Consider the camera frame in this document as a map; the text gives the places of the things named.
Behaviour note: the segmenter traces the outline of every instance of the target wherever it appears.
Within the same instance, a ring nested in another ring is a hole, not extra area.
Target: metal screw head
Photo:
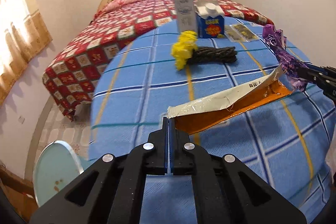
[[[195,145],[193,143],[185,143],[184,148],[186,150],[193,150],[195,148]]]
[[[225,160],[226,162],[234,162],[235,159],[236,159],[236,158],[235,158],[233,155],[226,155],[226,156],[224,157],[224,160]]]
[[[110,162],[111,160],[113,160],[113,156],[111,154],[106,154],[103,156],[104,162]]]
[[[143,145],[143,148],[144,148],[145,150],[151,150],[151,149],[154,148],[154,145],[153,145],[152,143],[145,143],[145,144]]]

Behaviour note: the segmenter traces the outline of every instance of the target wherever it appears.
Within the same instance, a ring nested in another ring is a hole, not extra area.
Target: blue checkered bedsheet
[[[236,23],[262,37],[261,26],[226,18],[226,24]],[[236,46],[238,60],[225,65],[193,65],[187,75],[185,69],[175,69],[170,55],[177,37],[176,22],[167,23],[137,38],[108,65],[92,104],[90,159],[106,153],[120,156],[146,142],[150,132],[161,128],[168,106],[259,78],[263,76],[260,66],[267,73],[278,66],[262,39],[243,46],[228,39],[198,39],[199,46]],[[309,62],[289,41],[287,50]],[[238,115],[192,135],[191,141],[200,142],[214,155],[237,156],[311,222],[330,196],[331,174],[325,156],[334,126],[334,103],[309,84],[304,93],[294,92]],[[191,178],[149,176],[140,222],[196,223]]]

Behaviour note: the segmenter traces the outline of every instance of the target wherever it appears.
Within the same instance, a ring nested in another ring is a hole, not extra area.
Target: plastic package
[[[232,42],[247,42],[247,40],[230,25],[225,25],[225,35]]]
[[[281,64],[282,70],[286,72],[287,79],[293,88],[298,89],[301,92],[306,90],[308,81],[300,78],[298,70],[300,68],[308,68],[307,65],[289,52],[285,51],[286,37],[283,35],[282,30],[276,30],[274,25],[266,25],[263,28],[262,36],[265,42],[269,45],[274,52],[275,57]]]
[[[253,32],[251,32],[251,30],[246,27],[243,24],[235,24],[235,25],[231,25],[235,30],[237,30],[237,32],[239,32],[239,34],[241,36],[243,36],[247,42],[253,41],[253,40],[258,40],[259,37],[257,37]]]
[[[281,66],[271,74],[228,90],[168,108],[168,118],[189,135],[292,93],[281,82]]]

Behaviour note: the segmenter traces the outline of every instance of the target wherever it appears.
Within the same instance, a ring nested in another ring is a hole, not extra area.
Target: red patterned bedspread
[[[218,1],[226,16],[273,24],[253,9],[229,0]],[[91,22],[43,74],[43,83],[63,115],[73,120],[76,105],[91,102],[101,74],[119,50],[175,15],[174,0],[142,0],[101,14]]]

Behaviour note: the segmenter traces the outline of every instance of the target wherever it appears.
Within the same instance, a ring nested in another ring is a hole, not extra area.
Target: black rope
[[[197,50],[193,51],[193,56],[187,60],[187,64],[207,62],[233,63],[237,61],[235,48],[198,47]]]

